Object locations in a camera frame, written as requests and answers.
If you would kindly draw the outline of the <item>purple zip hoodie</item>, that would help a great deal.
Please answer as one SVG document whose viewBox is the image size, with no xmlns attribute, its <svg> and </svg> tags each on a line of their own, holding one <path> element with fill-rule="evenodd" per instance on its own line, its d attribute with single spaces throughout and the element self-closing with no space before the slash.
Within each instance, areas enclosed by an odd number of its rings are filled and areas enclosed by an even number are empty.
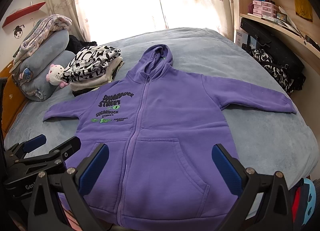
<svg viewBox="0 0 320 231">
<path fill-rule="evenodd" d="M 44 118 L 78 118 L 76 167 L 95 148 L 109 159 L 85 200 L 95 216 L 135 230 L 214 230 L 233 206 L 212 161 L 222 144 L 237 156 L 222 111 L 230 104 L 295 113 L 283 93 L 172 66 L 163 44 L 118 81 L 51 106 Z"/>
</svg>

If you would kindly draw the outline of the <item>black white clothes pile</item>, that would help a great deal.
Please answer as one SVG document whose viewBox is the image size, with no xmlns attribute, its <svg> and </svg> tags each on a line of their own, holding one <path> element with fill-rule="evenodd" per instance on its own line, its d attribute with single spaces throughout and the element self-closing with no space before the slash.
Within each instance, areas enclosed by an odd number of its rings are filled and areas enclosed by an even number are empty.
<svg viewBox="0 0 320 231">
<path fill-rule="evenodd" d="M 295 72 L 288 64 L 281 65 L 263 49 L 252 49 L 249 53 L 287 94 L 302 90 L 306 80 L 303 73 Z"/>
</svg>

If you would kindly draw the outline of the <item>orange wooden headboard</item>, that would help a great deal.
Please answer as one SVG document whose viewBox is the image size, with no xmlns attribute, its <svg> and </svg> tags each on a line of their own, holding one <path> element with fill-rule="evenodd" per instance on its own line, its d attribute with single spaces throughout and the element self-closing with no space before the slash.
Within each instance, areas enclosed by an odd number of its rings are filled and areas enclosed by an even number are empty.
<svg viewBox="0 0 320 231">
<path fill-rule="evenodd" d="M 2 132 L 4 137 L 28 101 L 22 91 L 16 86 L 9 72 L 11 68 L 12 61 L 1 71 L 1 78 L 8 78 L 3 94 Z"/>
</svg>

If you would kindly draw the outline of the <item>cream folded garment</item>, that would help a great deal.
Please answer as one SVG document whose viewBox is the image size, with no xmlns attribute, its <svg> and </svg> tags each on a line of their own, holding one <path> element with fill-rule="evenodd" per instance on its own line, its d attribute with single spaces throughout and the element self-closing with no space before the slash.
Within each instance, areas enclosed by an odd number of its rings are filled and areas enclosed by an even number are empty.
<svg viewBox="0 0 320 231">
<path fill-rule="evenodd" d="M 71 82 L 69 84 L 71 87 L 71 90 L 80 91 L 87 88 L 96 88 L 106 83 L 110 83 L 114 81 L 114 78 L 116 77 L 117 72 L 120 70 L 123 64 L 124 64 L 123 58 L 119 56 L 110 62 L 105 74 L 94 79 L 88 79 L 88 80 L 79 81 L 79 82 Z"/>
</svg>

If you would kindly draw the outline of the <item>blue-grey bed blanket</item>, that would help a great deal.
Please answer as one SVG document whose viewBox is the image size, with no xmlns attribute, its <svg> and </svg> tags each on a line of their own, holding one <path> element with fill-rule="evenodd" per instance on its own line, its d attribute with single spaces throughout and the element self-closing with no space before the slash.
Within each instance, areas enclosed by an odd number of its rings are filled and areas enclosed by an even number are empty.
<svg viewBox="0 0 320 231">
<path fill-rule="evenodd" d="M 208 29 L 157 31 L 113 42 L 112 46 L 121 49 L 125 61 L 115 81 L 123 79 L 147 49 L 159 44 L 170 49 L 172 66 L 177 70 L 235 79 L 285 94 L 251 56 Z M 38 149 L 38 153 L 45 153 L 76 136 L 78 118 L 44 118 L 51 106 L 74 98 L 71 89 L 66 87 L 44 102 L 29 103 L 7 133 L 5 147 L 44 134 L 47 143 Z M 222 111 L 241 163 L 262 174 L 281 171 L 289 187 L 308 176 L 319 158 L 315 136 L 293 106 L 295 113 L 263 111 L 236 104 L 230 104 Z"/>
</svg>

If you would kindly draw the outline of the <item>white pink cat plush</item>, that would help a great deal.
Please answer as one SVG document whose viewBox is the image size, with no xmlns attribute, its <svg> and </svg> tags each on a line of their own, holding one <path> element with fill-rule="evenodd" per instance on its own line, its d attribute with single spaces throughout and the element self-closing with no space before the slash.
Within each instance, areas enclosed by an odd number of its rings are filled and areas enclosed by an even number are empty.
<svg viewBox="0 0 320 231">
<path fill-rule="evenodd" d="M 60 88 L 64 88 L 68 85 L 68 83 L 61 79 L 61 75 L 63 74 L 64 70 L 65 68 L 61 65 L 51 64 L 49 72 L 46 75 L 46 81 L 53 86 L 59 86 Z"/>
</svg>

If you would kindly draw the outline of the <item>black white patterned folded garment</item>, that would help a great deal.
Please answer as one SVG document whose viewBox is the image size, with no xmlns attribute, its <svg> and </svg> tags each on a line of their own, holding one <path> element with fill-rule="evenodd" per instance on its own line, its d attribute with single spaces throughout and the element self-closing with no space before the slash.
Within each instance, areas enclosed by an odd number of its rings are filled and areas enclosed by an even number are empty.
<svg viewBox="0 0 320 231">
<path fill-rule="evenodd" d="M 61 74 L 66 83 L 94 79 L 105 74 L 110 63 L 120 57 L 121 50 L 111 46 L 87 46 L 69 62 Z"/>
</svg>

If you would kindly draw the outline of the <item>black fuzzy garment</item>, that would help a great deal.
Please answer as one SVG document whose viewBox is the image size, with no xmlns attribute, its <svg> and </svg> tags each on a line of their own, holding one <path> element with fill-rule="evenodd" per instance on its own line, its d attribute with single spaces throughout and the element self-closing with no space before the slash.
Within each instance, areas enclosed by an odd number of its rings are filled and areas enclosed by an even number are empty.
<svg viewBox="0 0 320 231">
<path fill-rule="evenodd" d="M 87 42 L 80 41 L 74 35 L 69 35 L 69 41 L 65 50 L 70 51 L 74 54 L 77 54 L 84 47 L 97 46 L 95 41 Z"/>
</svg>

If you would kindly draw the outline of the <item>pink white folded blanket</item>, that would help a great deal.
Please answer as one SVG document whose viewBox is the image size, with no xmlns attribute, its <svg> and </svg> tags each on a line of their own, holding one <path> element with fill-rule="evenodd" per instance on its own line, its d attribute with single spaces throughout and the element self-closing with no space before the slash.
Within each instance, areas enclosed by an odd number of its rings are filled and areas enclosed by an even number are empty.
<svg viewBox="0 0 320 231">
<path fill-rule="evenodd" d="M 71 25 L 72 20 L 60 14 L 52 14 L 42 19 L 22 41 L 19 49 L 14 54 L 13 65 L 17 66 L 30 57 L 50 34 L 56 31 L 69 30 Z"/>
</svg>

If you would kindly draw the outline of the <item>floral sheer curtain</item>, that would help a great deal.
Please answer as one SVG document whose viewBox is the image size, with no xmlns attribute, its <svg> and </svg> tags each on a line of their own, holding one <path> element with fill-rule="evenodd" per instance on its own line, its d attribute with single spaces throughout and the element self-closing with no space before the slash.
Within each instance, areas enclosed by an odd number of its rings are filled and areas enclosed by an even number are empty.
<svg viewBox="0 0 320 231">
<path fill-rule="evenodd" d="M 158 30 L 209 28 L 227 39 L 239 24 L 239 0 L 45 0 L 51 14 L 72 19 L 85 41 L 107 43 Z"/>
</svg>

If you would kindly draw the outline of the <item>white cardboard box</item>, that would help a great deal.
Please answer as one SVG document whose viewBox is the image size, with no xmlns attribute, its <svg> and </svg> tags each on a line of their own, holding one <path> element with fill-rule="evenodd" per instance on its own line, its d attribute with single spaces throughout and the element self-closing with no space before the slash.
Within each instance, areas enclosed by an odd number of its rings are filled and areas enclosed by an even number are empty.
<svg viewBox="0 0 320 231">
<path fill-rule="evenodd" d="M 246 33 L 242 29 L 236 29 L 235 44 L 237 46 L 239 46 L 241 48 L 243 44 L 247 44 L 247 39 L 248 39 L 248 33 Z"/>
</svg>

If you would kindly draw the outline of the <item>pink boxes stack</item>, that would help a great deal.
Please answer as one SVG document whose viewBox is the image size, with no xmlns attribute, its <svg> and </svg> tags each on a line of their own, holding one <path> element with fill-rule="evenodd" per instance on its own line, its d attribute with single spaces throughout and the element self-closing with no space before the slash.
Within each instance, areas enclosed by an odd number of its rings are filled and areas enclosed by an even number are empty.
<svg viewBox="0 0 320 231">
<path fill-rule="evenodd" d="M 279 11 L 279 8 L 270 2 L 253 0 L 252 3 L 253 3 L 253 15 L 258 17 L 262 17 L 262 16 L 276 17 L 277 12 Z"/>
</svg>

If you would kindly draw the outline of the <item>wooden bookshelf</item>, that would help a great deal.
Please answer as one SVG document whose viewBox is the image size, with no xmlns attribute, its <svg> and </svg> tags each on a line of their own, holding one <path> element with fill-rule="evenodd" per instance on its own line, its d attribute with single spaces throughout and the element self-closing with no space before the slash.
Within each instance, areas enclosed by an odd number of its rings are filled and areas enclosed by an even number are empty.
<svg viewBox="0 0 320 231">
<path fill-rule="evenodd" d="M 305 36 L 308 35 L 319 43 L 319 17 L 316 12 L 312 12 L 312 21 L 307 21 L 296 14 L 295 0 L 272 0 L 278 6 L 278 10 L 287 15 L 287 21 L 291 26 L 290 29 L 287 29 L 270 20 L 250 14 L 248 7 L 253 1 L 239 0 L 239 17 L 259 22 L 270 28 L 275 36 L 319 73 L 319 50 L 305 39 Z"/>
</svg>

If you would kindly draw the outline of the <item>cartoon face wall sticker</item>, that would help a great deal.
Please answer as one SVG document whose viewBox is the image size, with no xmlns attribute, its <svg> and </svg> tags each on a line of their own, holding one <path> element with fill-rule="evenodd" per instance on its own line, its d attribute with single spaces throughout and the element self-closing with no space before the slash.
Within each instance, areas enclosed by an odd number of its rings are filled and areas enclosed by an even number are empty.
<svg viewBox="0 0 320 231">
<path fill-rule="evenodd" d="M 25 25 L 16 26 L 14 29 L 14 38 L 19 39 L 23 35 L 23 29 L 25 28 Z"/>
</svg>

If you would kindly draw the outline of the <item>red wall shelf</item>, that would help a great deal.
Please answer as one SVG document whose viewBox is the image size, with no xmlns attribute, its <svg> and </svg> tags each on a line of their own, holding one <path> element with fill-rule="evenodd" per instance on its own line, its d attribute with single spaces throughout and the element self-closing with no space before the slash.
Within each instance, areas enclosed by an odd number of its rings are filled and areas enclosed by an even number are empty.
<svg viewBox="0 0 320 231">
<path fill-rule="evenodd" d="M 15 20 L 27 15 L 27 14 L 30 14 L 30 13 L 33 13 L 35 11 L 38 11 L 42 6 L 45 5 L 46 2 L 40 2 L 40 3 L 37 3 L 37 4 L 33 4 L 33 5 L 30 5 L 28 7 L 25 7 L 21 10 L 18 10 L 16 12 L 14 12 L 13 14 L 9 15 L 6 17 L 2 27 L 5 27 L 7 26 L 8 24 L 10 24 L 11 22 L 14 22 Z"/>
</svg>

